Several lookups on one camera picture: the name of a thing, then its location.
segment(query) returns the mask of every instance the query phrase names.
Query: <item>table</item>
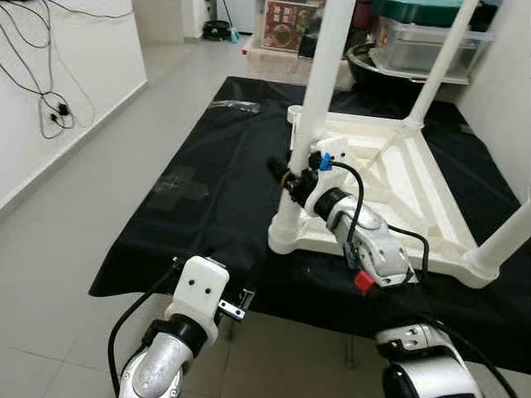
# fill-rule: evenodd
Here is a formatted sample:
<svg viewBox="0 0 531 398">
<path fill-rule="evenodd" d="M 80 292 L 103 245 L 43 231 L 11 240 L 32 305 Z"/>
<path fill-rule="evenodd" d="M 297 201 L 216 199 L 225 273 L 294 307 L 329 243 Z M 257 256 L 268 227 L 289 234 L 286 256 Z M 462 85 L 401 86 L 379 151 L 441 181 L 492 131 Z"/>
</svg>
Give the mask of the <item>table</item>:
<svg viewBox="0 0 531 398">
<path fill-rule="evenodd" d="M 356 85 L 334 94 L 334 112 L 403 118 L 416 93 L 374 93 Z M 298 250 L 277 255 L 267 247 L 267 227 L 280 198 L 266 159 L 286 155 L 286 109 L 301 104 L 304 87 L 229 77 L 215 100 L 260 104 L 257 114 L 205 111 L 190 136 L 107 254 L 90 294 L 144 291 L 175 255 L 202 254 L 231 273 L 226 297 L 253 285 L 251 309 L 318 327 L 370 337 L 375 322 L 367 301 L 345 278 L 343 260 Z M 519 203 L 484 144 L 453 104 L 435 102 L 423 130 L 477 243 Z M 531 372 L 531 254 L 525 245 L 502 274 L 482 290 L 431 275 L 430 300 L 438 317 L 466 335 L 497 365 Z M 166 286 L 161 293 L 172 293 Z"/>
</svg>

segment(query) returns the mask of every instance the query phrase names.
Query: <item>wall baseboard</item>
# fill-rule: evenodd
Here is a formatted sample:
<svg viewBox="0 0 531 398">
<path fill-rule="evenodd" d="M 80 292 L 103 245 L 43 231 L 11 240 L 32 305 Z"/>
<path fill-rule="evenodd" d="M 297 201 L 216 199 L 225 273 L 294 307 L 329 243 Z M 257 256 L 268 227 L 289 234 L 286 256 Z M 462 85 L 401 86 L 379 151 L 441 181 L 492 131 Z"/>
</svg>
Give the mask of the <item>wall baseboard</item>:
<svg viewBox="0 0 531 398">
<path fill-rule="evenodd" d="M 128 105 L 136 100 L 148 87 L 148 80 L 144 80 L 125 96 L 117 105 L 105 113 L 100 120 L 94 123 L 70 146 L 52 159 L 48 164 L 37 170 L 23 184 L 14 189 L 7 199 L 0 204 L 0 222 L 15 211 L 27 198 L 35 193 L 47 180 L 49 180 L 61 167 L 63 167 L 76 153 L 78 153 L 105 125 L 118 116 Z"/>
</svg>

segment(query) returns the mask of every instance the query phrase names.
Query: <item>floor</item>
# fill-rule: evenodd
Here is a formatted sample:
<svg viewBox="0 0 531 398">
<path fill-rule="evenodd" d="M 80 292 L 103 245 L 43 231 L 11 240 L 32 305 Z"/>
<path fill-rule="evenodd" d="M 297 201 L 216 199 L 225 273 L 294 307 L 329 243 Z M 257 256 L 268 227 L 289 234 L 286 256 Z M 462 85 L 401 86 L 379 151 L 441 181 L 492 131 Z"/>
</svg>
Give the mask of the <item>floor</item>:
<svg viewBox="0 0 531 398">
<path fill-rule="evenodd" d="M 241 45 L 189 45 L 170 66 L 162 56 L 146 91 L 0 224 L 0 396 L 112 396 L 106 339 L 138 295 L 86 292 L 224 79 L 245 74 Z M 124 325 L 119 364 L 167 303 L 153 298 Z M 340 333 L 251 313 L 233 341 L 220 338 L 196 360 L 183 396 L 381 397 L 385 363 L 373 343 L 355 339 L 354 369 L 344 365 L 345 343 Z M 487 398 L 504 396 L 482 366 L 472 366 Z M 531 377 L 505 374 L 529 396 Z"/>
</svg>

